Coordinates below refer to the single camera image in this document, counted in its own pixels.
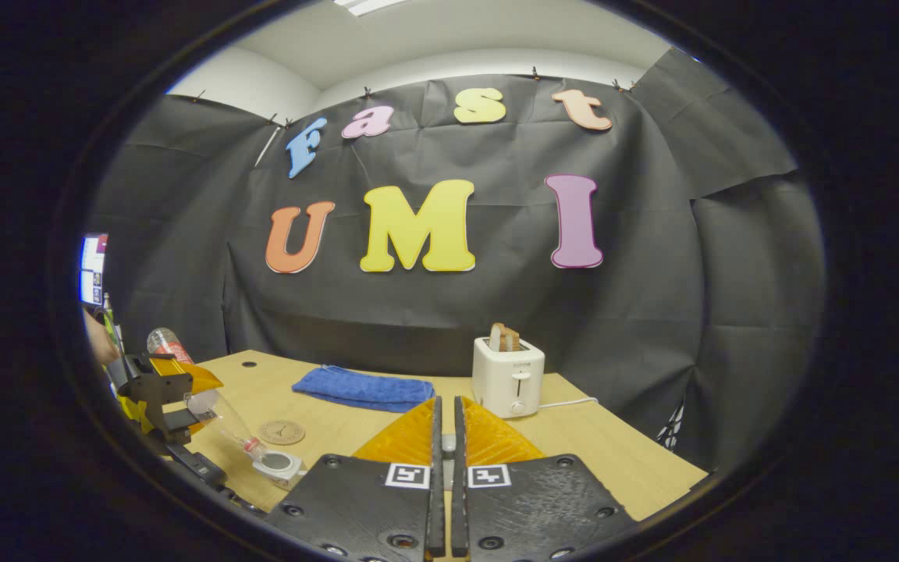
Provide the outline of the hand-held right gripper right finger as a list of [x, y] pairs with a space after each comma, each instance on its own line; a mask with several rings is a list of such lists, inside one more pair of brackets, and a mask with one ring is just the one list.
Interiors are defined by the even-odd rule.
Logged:
[[568, 561], [638, 527], [577, 455], [546, 456], [466, 397], [454, 399], [452, 553]]

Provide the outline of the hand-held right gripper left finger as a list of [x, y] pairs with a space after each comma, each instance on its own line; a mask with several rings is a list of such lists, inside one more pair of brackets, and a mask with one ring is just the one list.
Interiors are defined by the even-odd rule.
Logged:
[[343, 561], [429, 561], [446, 552], [442, 399], [403, 414], [352, 456], [322, 455], [265, 522]]

